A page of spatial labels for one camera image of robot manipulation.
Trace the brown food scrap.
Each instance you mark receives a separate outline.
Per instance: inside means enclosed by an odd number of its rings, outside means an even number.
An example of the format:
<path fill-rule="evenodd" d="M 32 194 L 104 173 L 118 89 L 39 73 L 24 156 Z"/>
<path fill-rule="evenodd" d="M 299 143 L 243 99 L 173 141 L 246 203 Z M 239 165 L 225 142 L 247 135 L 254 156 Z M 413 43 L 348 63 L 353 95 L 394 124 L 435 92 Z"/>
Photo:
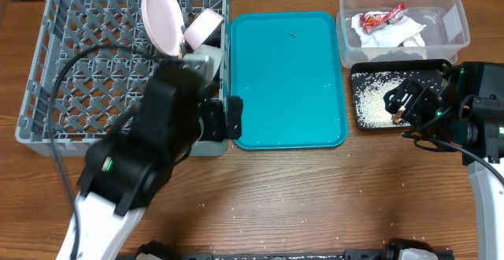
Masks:
<path fill-rule="evenodd" d="M 404 122 L 404 119 L 402 117 L 403 110 L 399 110 L 396 114 L 392 116 L 392 123 L 394 125 L 400 125 Z"/>

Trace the white rice pile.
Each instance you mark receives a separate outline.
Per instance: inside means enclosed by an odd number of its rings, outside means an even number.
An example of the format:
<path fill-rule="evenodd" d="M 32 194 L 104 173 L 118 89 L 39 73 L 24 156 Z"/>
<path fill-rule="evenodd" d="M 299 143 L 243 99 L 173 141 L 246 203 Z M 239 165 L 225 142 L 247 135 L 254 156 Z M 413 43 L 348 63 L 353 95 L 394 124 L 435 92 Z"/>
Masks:
<path fill-rule="evenodd" d="M 357 121 L 363 128 L 398 127 L 393 122 L 392 115 L 386 111 L 385 94 L 396 88 L 403 78 L 393 76 L 389 72 L 358 73 L 356 80 L 356 112 Z"/>

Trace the grey small bowl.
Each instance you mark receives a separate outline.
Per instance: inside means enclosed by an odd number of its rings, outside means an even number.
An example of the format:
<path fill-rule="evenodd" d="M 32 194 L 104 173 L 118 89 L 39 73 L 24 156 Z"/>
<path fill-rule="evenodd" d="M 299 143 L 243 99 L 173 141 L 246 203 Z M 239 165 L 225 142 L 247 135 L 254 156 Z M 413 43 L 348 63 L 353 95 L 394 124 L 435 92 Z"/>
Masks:
<path fill-rule="evenodd" d="M 203 54 L 209 56 L 209 59 L 212 62 L 212 72 L 208 72 L 208 79 L 209 81 L 212 81 L 219 71 L 222 61 L 223 52 L 221 48 L 202 44 L 194 51 L 194 54 Z"/>

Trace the white shallow bowl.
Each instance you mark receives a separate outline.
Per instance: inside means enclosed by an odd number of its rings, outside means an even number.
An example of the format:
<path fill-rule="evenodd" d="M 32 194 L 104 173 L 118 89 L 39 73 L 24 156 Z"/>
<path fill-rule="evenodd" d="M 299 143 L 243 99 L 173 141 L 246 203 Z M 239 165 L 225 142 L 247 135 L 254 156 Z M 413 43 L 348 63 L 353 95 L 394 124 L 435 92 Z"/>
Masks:
<path fill-rule="evenodd" d="M 224 18 L 212 9 L 204 9 L 192 24 L 186 29 L 183 37 L 192 50 L 201 46 L 221 26 Z"/>

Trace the large white round plate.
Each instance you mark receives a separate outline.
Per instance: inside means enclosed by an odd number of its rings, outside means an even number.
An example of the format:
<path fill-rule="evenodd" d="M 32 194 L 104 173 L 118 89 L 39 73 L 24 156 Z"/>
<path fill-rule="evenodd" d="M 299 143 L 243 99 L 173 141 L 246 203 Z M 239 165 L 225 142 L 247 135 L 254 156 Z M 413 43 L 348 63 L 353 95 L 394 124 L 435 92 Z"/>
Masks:
<path fill-rule="evenodd" d="M 177 0 L 141 0 L 142 21 L 147 36 L 161 53 L 178 57 L 184 43 L 183 16 Z"/>

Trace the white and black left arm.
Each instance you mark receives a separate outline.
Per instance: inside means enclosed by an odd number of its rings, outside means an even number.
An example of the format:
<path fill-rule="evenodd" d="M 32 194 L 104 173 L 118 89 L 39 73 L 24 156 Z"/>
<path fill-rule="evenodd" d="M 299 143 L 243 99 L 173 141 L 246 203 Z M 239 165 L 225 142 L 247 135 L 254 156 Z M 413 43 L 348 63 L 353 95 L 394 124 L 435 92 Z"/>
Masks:
<path fill-rule="evenodd" d="M 114 259 L 196 141 L 241 136 L 243 100 L 229 97 L 225 111 L 199 69 L 194 62 L 163 61 L 139 108 L 121 114 L 89 146 L 59 259 Z"/>

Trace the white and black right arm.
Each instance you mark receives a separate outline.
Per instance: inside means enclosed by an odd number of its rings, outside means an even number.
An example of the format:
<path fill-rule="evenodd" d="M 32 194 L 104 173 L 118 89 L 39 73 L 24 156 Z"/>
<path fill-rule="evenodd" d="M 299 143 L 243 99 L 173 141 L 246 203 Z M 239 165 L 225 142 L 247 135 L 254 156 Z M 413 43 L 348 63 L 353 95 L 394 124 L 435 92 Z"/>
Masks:
<path fill-rule="evenodd" d="M 385 109 L 411 125 L 402 137 L 432 152 L 459 152 L 476 206 L 478 257 L 503 257 L 503 66 L 469 61 L 442 67 L 439 93 L 403 80 Z"/>

